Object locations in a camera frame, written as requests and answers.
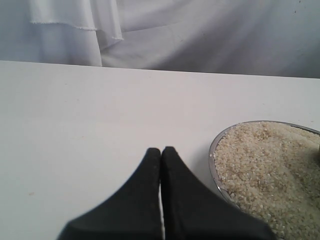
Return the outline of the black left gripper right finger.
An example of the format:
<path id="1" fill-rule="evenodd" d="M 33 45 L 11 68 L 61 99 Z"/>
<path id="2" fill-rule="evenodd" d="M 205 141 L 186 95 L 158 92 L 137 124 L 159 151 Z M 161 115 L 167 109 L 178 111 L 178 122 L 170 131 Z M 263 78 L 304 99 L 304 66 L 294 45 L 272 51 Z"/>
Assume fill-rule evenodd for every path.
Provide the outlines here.
<path id="1" fill-rule="evenodd" d="M 275 240 L 263 221 L 209 190 L 167 146 L 160 160 L 161 198 L 167 240 Z"/>

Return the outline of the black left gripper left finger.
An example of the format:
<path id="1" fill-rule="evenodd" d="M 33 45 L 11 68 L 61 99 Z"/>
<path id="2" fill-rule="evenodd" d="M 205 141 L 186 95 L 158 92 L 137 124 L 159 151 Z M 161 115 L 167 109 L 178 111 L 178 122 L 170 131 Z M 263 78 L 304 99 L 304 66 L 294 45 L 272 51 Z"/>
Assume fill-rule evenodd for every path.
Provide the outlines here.
<path id="1" fill-rule="evenodd" d="M 69 221 L 60 240 L 159 240 L 161 152 L 148 148 L 132 176 L 106 201 Z"/>

